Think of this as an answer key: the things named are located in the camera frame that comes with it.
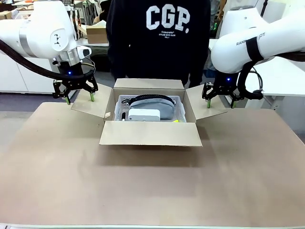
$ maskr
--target white lettering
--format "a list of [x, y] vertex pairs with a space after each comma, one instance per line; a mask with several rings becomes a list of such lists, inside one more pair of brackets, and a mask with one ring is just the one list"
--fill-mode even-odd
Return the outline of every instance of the white lettering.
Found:
[[165, 4], [162, 8], [162, 25], [164, 28], [171, 28], [175, 22], [175, 7], [172, 4]]
[[159, 21], [156, 21], [154, 24], [152, 24], [152, 12], [160, 13], [160, 9], [157, 6], [151, 6], [146, 11], [146, 27], [149, 30], [155, 30], [160, 25]]
[[183, 26], [182, 24], [187, 24], [190, 21], [190, 13], [187, 9], [178, 6], [177, 11], [179, 12], [179, 16], [178, 16], [178, 23], [175, 26], [175, 29], [183, 31]]

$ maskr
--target white power adapter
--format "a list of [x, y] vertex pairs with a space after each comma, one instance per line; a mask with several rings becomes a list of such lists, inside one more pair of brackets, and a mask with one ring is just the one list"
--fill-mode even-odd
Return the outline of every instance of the white power adapter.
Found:
[[129, 121], [138, 122], [159, 122], [160, 111], [157, 109], [130, 109], [128, 112]]

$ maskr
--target cardboard box flap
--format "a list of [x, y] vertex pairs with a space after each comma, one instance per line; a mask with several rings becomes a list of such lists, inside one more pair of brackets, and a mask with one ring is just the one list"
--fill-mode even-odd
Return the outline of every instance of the cardboard box flap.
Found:
[[157, 88], [184, 90], [180, 80], [160, 79], [117, 79], [114, 88]]
[[207, 108], [207, 102], [202, 98], [203, 85], [186, 89], [196, 120], [219, 115], [227, 112], [219, 96], [211, 100], [211, 107]]
[[104, 118], [112, 88], [99, 83], [98, 87], [99, 90], [94, 95], [94, 102], [91, 101], [90, 93], [82, 89], [71, 109]]
[[106, 29], [104, 26], [86, 26], [87, 35], [94, 35], [94, 34], [104, 34], [106, 33]]
[[106, 121], [100, 145], [202, 146], [195, 123]]

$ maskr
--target black strap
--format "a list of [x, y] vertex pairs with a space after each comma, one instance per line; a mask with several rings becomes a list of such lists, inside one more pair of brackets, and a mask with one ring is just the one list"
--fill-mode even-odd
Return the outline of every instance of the black strap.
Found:
[[252, 61], [259, 62], [264, 59], [258, 49], [257, 37], [246, 40], [246, 46], [248, 55]]

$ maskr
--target sweatshirt sleeve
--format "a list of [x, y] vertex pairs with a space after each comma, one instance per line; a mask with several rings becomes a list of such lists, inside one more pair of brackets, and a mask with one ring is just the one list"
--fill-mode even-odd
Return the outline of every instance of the sweatshirt sleeve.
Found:
[[115, 79], [126, 75], [126, 59], [129, 47], [126, 0], [112, 0], [106, 24], [109, 41], [108, 57], [111, 73]]
[[192, 42], [192, 65], [190, 72], [190, 87], [200, 85], [202, 81], [203, 67], [208, 57], [209, 40], [210, 40], [210, 1], [205, 1], [206, 6], [198, 21], [198, 32], [195, 33]]

